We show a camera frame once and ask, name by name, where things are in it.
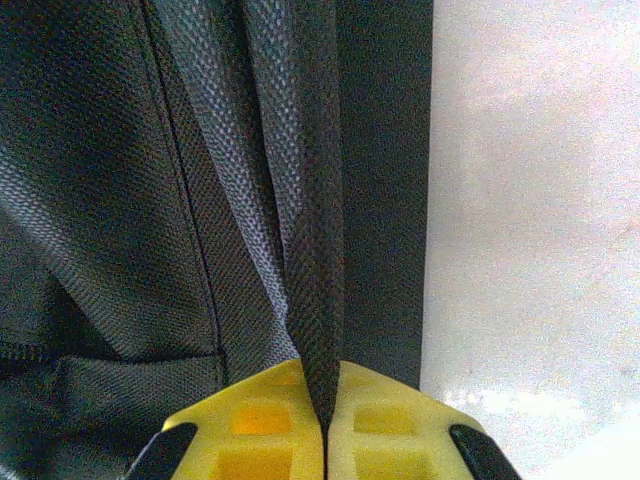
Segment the black fabric backpack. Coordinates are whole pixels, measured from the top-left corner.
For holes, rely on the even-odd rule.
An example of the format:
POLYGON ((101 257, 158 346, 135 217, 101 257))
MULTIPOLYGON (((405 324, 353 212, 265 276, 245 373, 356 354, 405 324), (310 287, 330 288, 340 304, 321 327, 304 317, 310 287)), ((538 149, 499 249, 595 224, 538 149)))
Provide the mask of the black fabric backpack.
POLYGON ((0 480, 144 480, 287 360, 421 370, 434 0, 0 0, 0 480))

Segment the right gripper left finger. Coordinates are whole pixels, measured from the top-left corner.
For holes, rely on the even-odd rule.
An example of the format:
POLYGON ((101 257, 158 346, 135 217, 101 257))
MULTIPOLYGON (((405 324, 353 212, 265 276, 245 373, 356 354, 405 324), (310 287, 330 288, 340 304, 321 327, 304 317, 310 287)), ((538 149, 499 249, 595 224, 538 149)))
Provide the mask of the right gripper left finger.
POLYGON ((298 359, 168 417, 130 480, 324 480, 324 442, 298 359))

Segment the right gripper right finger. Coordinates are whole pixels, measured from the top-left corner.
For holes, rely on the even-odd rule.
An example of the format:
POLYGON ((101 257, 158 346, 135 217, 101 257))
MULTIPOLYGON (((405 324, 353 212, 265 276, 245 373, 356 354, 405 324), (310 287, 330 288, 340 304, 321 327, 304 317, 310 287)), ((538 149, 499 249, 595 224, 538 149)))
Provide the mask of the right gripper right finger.
POLYGON ((522 480, 475 419, 347 361, 327 448, 328 480, 522 480))

